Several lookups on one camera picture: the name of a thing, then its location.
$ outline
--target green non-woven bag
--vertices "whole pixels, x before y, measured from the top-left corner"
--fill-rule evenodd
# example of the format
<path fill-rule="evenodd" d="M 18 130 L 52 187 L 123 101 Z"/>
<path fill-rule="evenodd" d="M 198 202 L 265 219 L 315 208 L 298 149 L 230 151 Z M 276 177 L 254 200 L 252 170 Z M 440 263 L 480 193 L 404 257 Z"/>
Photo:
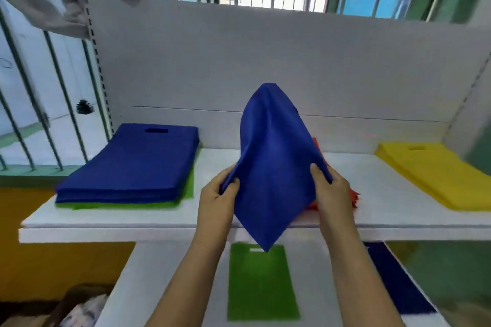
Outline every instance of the green non-woven bag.
<path fill-rule="evenodd" d="M 284 246 L 264 252 L 256 244 L 234 243 L 229 268 L 229 321 L 300 319 Z"/>

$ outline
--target stack of blue bags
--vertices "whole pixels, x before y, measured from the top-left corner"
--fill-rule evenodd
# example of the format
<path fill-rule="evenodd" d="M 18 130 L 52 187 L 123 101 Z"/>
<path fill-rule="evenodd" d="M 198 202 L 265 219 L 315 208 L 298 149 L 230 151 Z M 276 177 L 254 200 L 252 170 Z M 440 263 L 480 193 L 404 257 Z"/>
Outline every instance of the stack of blue bags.
<path fill-rule="evenodd" d="M 57 205 L 179 200 L 199 146 L 198 128 L 122 124 L 107 146 L 57 187 Z"/>

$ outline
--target hand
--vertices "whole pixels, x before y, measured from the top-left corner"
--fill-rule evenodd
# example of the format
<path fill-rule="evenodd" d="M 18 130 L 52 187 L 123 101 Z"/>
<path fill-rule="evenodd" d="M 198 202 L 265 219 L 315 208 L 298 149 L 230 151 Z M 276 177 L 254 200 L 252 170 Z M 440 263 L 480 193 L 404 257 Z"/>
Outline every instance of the hand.
<path fill-rule="evenodd" d="M 239 191 L 239 179 L 236 178 L 229 184 L 222 195 L 218 191 L 234 166 L 224 169 L 201 189 L 198 223 L 194 234 L 194 239 L 200 244 L 210 245 L 214 248 L 225 246 L 228 231 L 234 218 L 235 196 Z"/>
<path fill-rule="evenodd" d="M 310 165 L 321 219 L 321 232 L 326 240 L 335 234 L 357 232 L 349 193 L 350 183 L 332 167 L 328 166 L 328 169 L 332 176 L 332 184 L 327 182 L 316 164 Z"/>

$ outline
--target yellow wall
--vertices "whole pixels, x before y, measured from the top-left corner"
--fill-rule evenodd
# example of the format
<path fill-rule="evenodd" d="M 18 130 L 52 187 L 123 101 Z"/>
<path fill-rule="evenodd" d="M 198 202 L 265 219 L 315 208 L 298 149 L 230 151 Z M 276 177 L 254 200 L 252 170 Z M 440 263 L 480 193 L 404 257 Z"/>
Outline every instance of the yellow wall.
<path fill-rule="evenodd" d="M 79 283 L 114 284 L 134 243 L 20 244 L 23 219 L 50 190 L 0 189 L 0 301 L 61 299 Z"/>

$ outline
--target right hand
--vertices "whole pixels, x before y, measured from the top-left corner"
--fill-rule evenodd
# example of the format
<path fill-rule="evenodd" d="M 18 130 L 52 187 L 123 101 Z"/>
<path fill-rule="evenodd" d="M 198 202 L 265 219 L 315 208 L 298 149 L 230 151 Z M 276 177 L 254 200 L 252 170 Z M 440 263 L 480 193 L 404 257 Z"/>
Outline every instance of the right hand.
<path fill-rule="evenodd" d="M 328 169 L 332 176 L 332 184 L 327 182 L 316 164 L 310 165 L 321 219 L 321 232 L 326 240 L 335 234 L 353 230 L 357 232 L 349 193 L 350 183 L 332 167 L 328 166 Z"/>

